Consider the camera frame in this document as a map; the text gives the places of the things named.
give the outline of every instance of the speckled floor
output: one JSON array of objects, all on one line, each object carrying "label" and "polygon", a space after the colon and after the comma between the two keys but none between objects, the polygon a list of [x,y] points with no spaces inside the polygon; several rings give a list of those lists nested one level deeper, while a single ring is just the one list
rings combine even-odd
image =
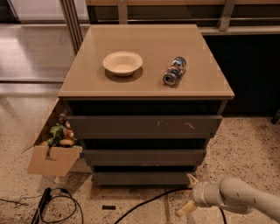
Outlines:
[{"label": "speckled floor", "polygon": [[[49,67],[56,68],[55,77],[64,77],[73,61],[67,30],[63,26],[15,28],[12,25],[1,25],[0,46],[1,77],[21,77],[22,73],[24,77],[46,77],[51,71]],[[0,84],[0,199],[17,201],[22,197],[38,196],[47,187],[66,188],[80,203],[84,223],[110,224],[136,204],[170,190],[99,188],[91,181],[89,173],[71,172],[64,178],[27,174],[32,150],[22,154],[22,149],[59,90],[60,85]],[[225,177],[238,177],[260,190],[278,196],[279,175],[280,126],[272,125],[269,117],[223,119],[216,136],[208,145],[203,164],[197,170],[200,181],[219,182]],[[59,193],[60,190],[54,190],[52,196]],[[189,192],[169,194],[139,207],[120,223],[223,223],[216,207],[199,208],[181,218],[176,216],[175,212],[189,198]],[[40,197],[22,199],[21,202],[28,203],[28,206],[17,208],[14,204],[0,201],[0,223],[30,223],[39,200]],[[115,206],[115,210],[104,210],[102,206]],[[74,205],[69,199],[59,198],[46,209],[43,217],[45,221],[63,219],[73,209]],[[256,210],[248,215],[225,214],[227,223],[232,224],[276,223]],[[81,223],[79,208],[64,223]]]}]

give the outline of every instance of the dresser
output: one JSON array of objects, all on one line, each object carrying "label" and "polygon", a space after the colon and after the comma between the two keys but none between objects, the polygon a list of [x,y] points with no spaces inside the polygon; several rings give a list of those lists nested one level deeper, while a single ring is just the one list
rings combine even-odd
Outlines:
[{"label": "dresser", "polygon": [[[102,65],[123,51],[143,59],[129,77]],[[168,87],[163,76],[178,56],[185,74]],[[195,24],[91,25],[59,91],[100,186],[188,183],[234,96]]]}]

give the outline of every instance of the drawer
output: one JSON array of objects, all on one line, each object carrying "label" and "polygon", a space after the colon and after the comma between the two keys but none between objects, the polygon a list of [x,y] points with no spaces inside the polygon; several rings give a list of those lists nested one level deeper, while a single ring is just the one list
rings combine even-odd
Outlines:
[{"label": "drawer", "polygon": [[187,172],[94,172],[93,181],[98,186],[126,185],[189,185]]},{"label": "drawer", "polygon": [[200,165],[204,150],[84,150],[87,165]]},{"label": "drawer", "polygon": [[69,116],[79,139],[100,138],[209,138],[220,115],[95,115]]}]

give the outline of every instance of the white bowl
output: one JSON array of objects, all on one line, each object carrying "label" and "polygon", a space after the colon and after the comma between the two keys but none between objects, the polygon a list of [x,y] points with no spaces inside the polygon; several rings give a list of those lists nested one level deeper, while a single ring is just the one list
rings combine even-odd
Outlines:
[{"label": "white bowl", "polygon": [[129,76],[142,64],[142,58],[134,52],[113,52],[103,61],[104,67],[118,76]]}]

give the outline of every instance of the cardboard box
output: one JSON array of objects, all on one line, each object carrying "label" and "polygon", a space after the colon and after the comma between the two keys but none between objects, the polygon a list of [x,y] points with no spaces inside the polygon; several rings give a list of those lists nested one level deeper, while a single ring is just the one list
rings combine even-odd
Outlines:
[{"label": "cardboard box", "polygon": [[49,134],[50,128],[55,125],[59,114],[63,112],[63,102],[57,99],[46,111],[42,122],[24,147],[23,152],[33,148],[28,173],[65,177],[68,172],[91,172],[85,160],[80,158],[81,149],[39,146],[52,137]]}]

